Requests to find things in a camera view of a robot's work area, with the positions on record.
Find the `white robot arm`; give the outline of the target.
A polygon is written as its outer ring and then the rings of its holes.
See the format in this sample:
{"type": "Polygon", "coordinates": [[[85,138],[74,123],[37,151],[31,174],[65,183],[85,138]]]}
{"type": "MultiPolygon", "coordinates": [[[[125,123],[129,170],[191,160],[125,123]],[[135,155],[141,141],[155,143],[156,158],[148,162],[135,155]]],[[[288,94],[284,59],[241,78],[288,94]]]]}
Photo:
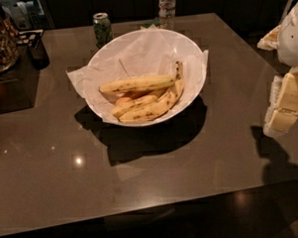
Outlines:
{"type": "Polygon", "coordinates": [[[298,1],[292,10],[256,45],[278,53],[278,60],[290,66],[284,76],[276,75],[270,86],[269,107],[263,134],[276,138],[290,131],[298,120],[298,1]]]}

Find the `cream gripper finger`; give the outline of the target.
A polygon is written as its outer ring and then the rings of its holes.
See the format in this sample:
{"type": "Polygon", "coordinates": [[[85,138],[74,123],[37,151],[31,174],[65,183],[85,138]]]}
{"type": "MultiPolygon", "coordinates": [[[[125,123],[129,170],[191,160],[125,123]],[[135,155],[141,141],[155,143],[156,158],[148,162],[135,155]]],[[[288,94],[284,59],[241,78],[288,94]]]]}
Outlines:
{"type": "Polygon", "coordinates": [[[298,66],[284,76],[276,75],[269,94],[263,134],[274,138],[288,133],[298,120],[298,66]]]}
{"type": "Polygon", "coordinates": [[[281,26],[276,26],[271,31],[269,31],[268,34],[266,34],[263,38],[261,38],[256,46],[259,49],[265,50],[265,51],[272,51],[278,49],[278,36],[280,32],[281,26]]]}

